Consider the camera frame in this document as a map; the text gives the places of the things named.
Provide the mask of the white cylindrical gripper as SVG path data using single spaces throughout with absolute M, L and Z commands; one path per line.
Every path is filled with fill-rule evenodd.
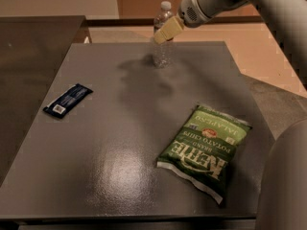
M 184 25 L 188 28 L 197 28 L 207 23 L 210 18 L 201 10 L 198 0 L 182 0 L 177 10 L 178 16 L 172 16 L 153 35 L 157 44 L 162 44 L 181 34 Z

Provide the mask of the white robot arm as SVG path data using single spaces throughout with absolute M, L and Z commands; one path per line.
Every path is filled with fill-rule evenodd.
M 158 44 L 185 27 L 250 3 L 301 82 L 307 79 L 307 0 L 182 0 L 177 16 L 153 36 Z M 307 120 L 288 127 L 270 151 L 261 183 L 255 230 L 307 230 Z

